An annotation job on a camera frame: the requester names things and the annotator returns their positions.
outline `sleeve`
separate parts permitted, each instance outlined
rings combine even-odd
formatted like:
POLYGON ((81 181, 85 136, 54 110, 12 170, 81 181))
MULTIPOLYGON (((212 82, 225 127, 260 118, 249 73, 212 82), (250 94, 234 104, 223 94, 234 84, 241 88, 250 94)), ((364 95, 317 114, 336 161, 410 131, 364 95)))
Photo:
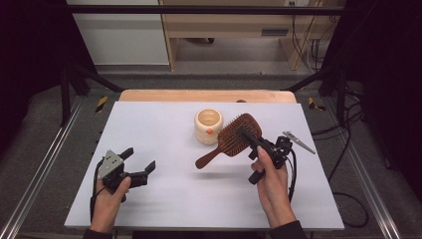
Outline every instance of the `sleeve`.
POLYGON ((90 229, 85 230, 84 238, 83 239, 112 239, 112 234, 108 233, 101 233, 96 232, 90 229))
POLYGON ((273 239, 307 239, 300 221, 294 221, 270 230, 273 239))

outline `brush bristles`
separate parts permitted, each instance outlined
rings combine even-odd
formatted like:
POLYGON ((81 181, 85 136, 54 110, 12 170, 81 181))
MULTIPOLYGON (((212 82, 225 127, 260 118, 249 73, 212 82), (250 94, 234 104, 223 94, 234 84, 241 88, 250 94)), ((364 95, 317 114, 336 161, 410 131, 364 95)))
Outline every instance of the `brush bristles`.
POLYGON ((248 141, 238 134, 241 127, 255 138, 262 135, 260 126, 251 115, 238 116, 218 133, 218 145, 228 156, 234 156, 249 146, 248 141))

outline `white table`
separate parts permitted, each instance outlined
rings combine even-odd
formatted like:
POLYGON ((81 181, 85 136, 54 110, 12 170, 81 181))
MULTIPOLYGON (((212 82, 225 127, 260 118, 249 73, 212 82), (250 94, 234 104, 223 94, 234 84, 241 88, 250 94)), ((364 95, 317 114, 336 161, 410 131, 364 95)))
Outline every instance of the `white table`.
MULTIPOLYGON (((290 130, 316 148, 301 105, 275 103, 115 103, 93 160, 65 226, 90 225, 90 197, 97 163, 108 149, 121 153, 133 147, 125 171, 142 171, 153 160, 148 185, 134 188, 120 207, 115 226, 142 230, 261 230, 268 221, 256 186, 248 181, 253 162, 247 148, 234 157, 220 153, 203 169, 195 160, 216 145, 194 136, 193 119, 200 110, 219 110, 225 122, 251 114, 263 137, 275 142, 290 130)), ((343 229, 336 204, 317 154, 294 145, 298 179, 292 206, 308 230, 343 229)))

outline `wooden hairbrush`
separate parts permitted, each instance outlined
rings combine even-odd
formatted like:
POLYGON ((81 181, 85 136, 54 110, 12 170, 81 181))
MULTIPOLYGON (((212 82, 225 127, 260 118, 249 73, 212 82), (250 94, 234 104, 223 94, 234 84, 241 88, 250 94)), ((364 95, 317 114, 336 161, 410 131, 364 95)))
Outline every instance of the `wooden hairbrush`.
POLYGON ((247 148, 249 142, 239 133, 240 128, 245 129, 255 138, 261 138, 262 131, 255 119, 249 114, 241 114, 218 133, 217 148, 196 160, 196 167, 203 168, 220 152, 232 157, 247 148))

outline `ceramic cup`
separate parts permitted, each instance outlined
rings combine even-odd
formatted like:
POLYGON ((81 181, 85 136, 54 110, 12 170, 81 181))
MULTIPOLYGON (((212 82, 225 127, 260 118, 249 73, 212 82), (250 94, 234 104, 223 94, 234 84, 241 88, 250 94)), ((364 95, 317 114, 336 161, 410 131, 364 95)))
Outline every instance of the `ceramic cup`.
POLYGON ((195 136, 205 144, 217 142, 218 132, 223 128, 223 116, 214 109, 205 109, 195 116, 195 136))

